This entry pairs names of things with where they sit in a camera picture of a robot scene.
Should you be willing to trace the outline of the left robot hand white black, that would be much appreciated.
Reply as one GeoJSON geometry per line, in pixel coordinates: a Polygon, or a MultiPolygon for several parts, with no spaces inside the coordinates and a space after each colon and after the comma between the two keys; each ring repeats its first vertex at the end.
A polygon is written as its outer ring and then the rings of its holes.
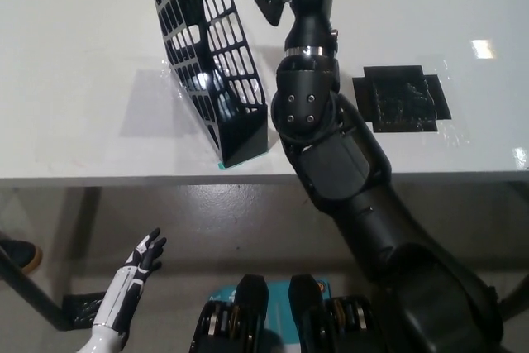
{"type": "Polygon", "coordinates": [[[128,334],[145,283],[161,268],[159,258],[166,242],[165,237],[160,237],[160,229],[155,228],[138,243],[115,273],[94,318],[93,329],[107,328],[119,337],[128,334]]]}

